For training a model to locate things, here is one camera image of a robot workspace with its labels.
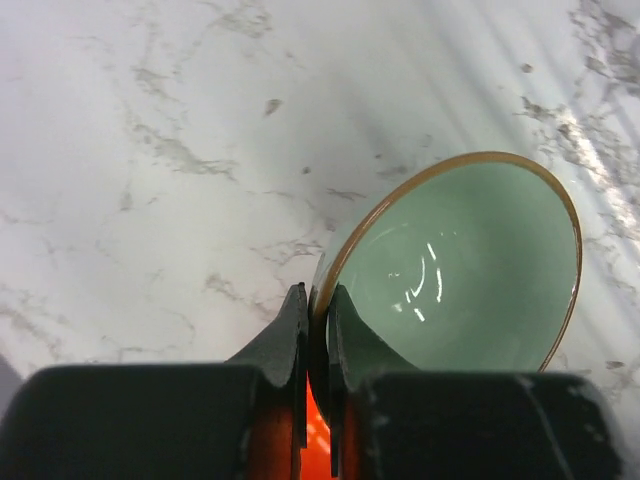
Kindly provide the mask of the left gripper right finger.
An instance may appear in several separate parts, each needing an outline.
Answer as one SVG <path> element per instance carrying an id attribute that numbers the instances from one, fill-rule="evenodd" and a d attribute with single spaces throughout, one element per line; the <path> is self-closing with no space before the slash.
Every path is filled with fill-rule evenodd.
<path id="1" fill-rule="evenodd" d="M 417 367 L 398 354 L 361 318 L 347 288 L 334 290 L 327 314 L 328 353 L 327 420 L 330 429 L 331 474 L 342 467 L 342 440 L 347 397 L 370 375 L 415 371 Z"/>

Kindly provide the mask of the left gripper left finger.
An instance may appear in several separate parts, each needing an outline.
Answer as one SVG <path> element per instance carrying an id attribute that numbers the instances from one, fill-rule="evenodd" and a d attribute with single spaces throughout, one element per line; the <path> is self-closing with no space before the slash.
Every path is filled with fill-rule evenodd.
<path id="1" fill-rule="evenodd" d="M 228 360 L 260 372 L 249 429 L 248 479 L 298 479 L 307 446 L 308 300 L 292 285 L 276 317 Z"/>

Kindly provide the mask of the green ceramic bowl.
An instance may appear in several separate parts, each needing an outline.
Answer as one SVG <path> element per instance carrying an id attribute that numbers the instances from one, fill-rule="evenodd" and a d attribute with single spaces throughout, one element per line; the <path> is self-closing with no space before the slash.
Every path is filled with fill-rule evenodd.
<path id="1" fill-rule="evenodd" d="M 417 369 L 537 372 L 567 329 L 582 262 L 569 193 L 513 153 L 459 155 L 366 201 L 332 235 L 312 281 L 309 378 L 320 412 L 337 285 Z"/>

